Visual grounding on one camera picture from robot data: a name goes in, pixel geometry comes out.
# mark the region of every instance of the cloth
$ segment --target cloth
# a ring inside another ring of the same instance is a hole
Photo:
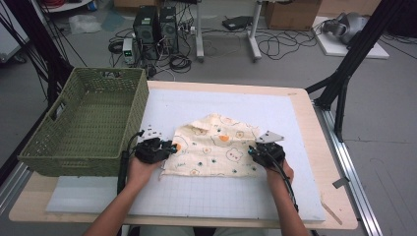
[[[256,176],[259,165],[248,149],[258,135],[258,127],[219,114],[181,126],[172,140],[178,151],[165,161],[162,174]]]

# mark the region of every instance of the hand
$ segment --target hand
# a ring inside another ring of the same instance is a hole
[[[294,179],[294,170],[288,165],[288,162],[286,160],[284,160],[282,163],[282,169],[284,170],[285,174],[289,178],[289,182],[292,184],[292,180]],[[267,171],[268,185],[271,191],[273,193],[278,191],[280,194],[283,194],[283,193],[287,194],[288,191],[286,189],[284,180],[282,179],[281,175],[278,173],[279,170],[275,168],[273,169],[266,168],[266,171]]]
[[[126,187],[137,189],[138,192],[149,181],[153,170],[160,167],[160,162],[154,164],[146,164],[139,161],[136,157],[132,157],[129,161],[128,182]]]

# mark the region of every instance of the cardboard box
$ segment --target cardboard box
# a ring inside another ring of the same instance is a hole
[[[310,30],[322,0],[297,0],[290,4],[268,3],[265,19],[271,30]]]
[[[159,6],[159,0],[114,0],[116,8],[139,8],[141,5]]]
[[[360,15],[372,16],[381,0],[323,0],[319,16],[337,17],[340,13],[356,12]]]

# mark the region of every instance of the wooden table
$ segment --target wooden table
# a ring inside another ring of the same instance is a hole
[[[171,82],[149,82],[149,88],[288,96],[296,113],[305,149],[326,213],[326,221],[319,223],[305,222],[306,227],[311,229],[355,229],[358,226],[345,188],[335,189],[332,185],[340,176],[311,100],[303,89]],[[97,214],[51,213],[45,211],[57,181],[58,178],[56,177],[44,177],[33,173],[10,211],[10,219],[31,222],[93,222]],[[271,220],[137,215],[129,215],[125,224],[279,228],[279,222]]]

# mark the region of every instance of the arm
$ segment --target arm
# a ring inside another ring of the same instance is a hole
[[[283,170],[290,178],[290,182],[292,182],[294,179],[294,171],[289,167],[286,160],[283,163]],[[276,210],[278,211],[282,235],[308,235],[307,229],[288,195],[288,190],[281,175],[269,169],[266,169],[266,171],[269,188],[275,201]]]
[[[145,164],[135,157],[131,158],[126,187],[98,216],[84,235],[116,235],[135,201],[136,195],[147,184],[152,171],[159,165],[160,162]]]

